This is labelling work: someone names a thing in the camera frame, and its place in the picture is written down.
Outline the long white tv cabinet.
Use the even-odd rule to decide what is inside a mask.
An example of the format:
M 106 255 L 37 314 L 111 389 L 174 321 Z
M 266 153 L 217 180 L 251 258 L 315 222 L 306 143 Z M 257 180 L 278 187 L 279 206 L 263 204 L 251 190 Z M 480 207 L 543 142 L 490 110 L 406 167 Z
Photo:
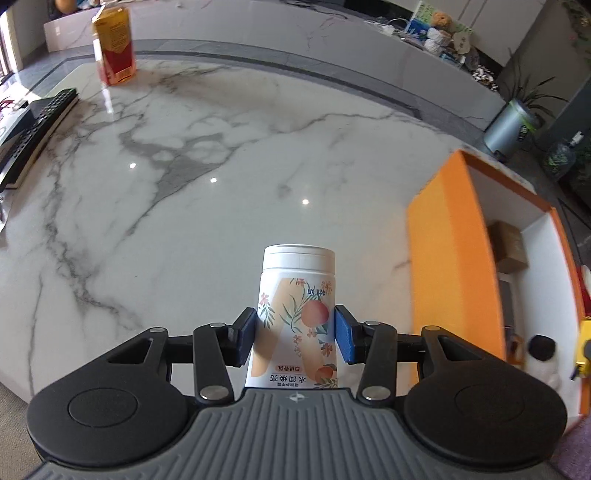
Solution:
M 359 17 L 281 1 L 127 3 L 136 40 L 217 41 L 276 50 L 399 87 L 484 130 L 505 105 L 468 73 Z

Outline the gold cardboard box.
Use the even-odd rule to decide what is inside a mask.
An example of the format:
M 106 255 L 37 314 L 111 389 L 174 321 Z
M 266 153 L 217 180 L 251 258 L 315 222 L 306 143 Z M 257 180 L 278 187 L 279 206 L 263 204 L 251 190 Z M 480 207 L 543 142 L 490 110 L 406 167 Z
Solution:
M 512 274 L 529 267 L 523 236 L 517 227 L 497 221 L 488 227 L 488 234 L 499 272 Z

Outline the teddy bear figurine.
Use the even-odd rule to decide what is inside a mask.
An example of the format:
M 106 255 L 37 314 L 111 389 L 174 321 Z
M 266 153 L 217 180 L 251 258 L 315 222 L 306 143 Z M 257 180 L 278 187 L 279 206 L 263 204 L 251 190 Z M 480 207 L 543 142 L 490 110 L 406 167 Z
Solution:
M 440 31 L 452 33 L 454 31 L 453 18 L 443 11 L 436 10 L 431 16 L 430 25 Z

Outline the black remote keyboard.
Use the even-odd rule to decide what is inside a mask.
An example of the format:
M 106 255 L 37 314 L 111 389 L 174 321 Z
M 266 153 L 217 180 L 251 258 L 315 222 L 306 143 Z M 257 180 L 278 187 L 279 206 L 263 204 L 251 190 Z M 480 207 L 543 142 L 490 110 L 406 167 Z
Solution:
M 1 190 L 20 187 L 49 138 L 79 100 L 75 88 L 30 103 L 1 145 Z

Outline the silver trash bin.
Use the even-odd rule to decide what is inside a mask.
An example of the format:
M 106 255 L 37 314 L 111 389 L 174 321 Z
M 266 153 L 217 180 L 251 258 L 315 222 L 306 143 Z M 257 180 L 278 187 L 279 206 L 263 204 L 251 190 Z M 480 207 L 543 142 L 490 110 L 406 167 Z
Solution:
M 529 107 L 512 99 L 484 132 L 483 144 L 492 156 L 505 162 L 540 126 L 540 118 Z

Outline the red ceramic mug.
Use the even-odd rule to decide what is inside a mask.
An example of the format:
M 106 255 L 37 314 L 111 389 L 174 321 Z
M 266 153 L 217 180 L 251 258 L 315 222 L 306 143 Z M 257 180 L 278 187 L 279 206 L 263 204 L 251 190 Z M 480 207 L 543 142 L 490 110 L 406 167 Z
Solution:
M 586 265 L 578 267 L 578 277 L 583 299 L 585 316 L 591 316 L 591 270 Z

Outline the water bottle jug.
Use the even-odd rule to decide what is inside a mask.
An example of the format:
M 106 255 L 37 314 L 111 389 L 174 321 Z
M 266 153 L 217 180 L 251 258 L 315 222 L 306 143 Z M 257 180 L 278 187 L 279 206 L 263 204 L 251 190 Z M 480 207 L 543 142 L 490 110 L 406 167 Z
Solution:
M 578 131 L 570 139 L 556 142 L 542 160 L 542 169 L 552 182 L 558 182 L 573 168 L 580 167 L 582 156 L 580 144 L 585 135 Z

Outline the black white plush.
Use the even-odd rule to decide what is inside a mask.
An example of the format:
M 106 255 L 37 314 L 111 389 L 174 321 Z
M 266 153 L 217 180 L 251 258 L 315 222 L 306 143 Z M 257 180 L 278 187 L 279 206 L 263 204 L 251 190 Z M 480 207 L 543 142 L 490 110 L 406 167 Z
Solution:
M 532 358 L 547 362 L 554 358 L 556 342 L 548 336 L 535 335 L 529 340 L 527 350 Z

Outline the purple fluffy sleeve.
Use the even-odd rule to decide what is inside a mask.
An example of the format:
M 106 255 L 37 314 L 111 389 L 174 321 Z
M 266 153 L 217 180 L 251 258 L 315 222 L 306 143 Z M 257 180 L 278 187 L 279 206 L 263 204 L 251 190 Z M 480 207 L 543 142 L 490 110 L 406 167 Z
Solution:
M 591 419 L 578 422 L 560 441 L 551 464 L 568 479 L 591 479 Z

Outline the yellow tape measure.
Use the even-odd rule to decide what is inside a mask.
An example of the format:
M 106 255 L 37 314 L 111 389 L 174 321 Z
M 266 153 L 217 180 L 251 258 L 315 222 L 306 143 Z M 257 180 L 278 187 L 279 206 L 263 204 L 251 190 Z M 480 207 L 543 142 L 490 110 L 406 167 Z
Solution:
M 585 317 L 580 323 L 578 340 L 575 351 L 575 366 L 570 376 L 571 380 L 575 378 L 590 377 L 591 363 L 591 319 Z

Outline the orange cardboard box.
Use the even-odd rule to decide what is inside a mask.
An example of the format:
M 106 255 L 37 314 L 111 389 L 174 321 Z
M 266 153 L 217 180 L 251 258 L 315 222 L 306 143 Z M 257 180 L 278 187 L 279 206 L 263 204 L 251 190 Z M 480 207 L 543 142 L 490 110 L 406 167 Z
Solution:
M 573 378 L 584 304 L 558 211 L 496 161 L 454 152 L 407 209 L 414 329 L 437 324 L 503 358 L 505 321 L 488 228 L 516 227 L 528 259 L 512 273 L 518 335 L 557 343 L 558 392 L 576 425 L 590 413 L 590 382 Z

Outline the orange juice carton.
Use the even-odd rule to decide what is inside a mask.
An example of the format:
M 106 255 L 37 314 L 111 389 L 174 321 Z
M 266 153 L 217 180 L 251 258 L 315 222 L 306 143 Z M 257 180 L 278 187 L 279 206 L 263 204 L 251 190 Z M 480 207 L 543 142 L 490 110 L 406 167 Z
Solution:
M 131 79 L 136 65 L 128 8 L 117 1 L 103 2 L 91 24 L 93 52 L 101 82 L 115 86 Z

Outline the grey metal box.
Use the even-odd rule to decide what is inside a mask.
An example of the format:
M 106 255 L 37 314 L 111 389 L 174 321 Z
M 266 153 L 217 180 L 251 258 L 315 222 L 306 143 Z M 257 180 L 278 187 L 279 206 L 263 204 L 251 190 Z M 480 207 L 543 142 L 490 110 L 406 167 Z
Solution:
M 507 274 L 498 273 L 498 285 L 503 313 L 504 336 L 505 341 L 509 342 L 515 333 L 516 328 L 511 277 Z

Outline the white lotion tube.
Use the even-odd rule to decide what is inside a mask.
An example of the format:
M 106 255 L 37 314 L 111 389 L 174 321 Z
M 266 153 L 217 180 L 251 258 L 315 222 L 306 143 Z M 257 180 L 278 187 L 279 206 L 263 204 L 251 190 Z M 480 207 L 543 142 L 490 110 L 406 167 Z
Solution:
M 334 389 L 335 253 L 309 245 L 266 247 L 247 388 Z

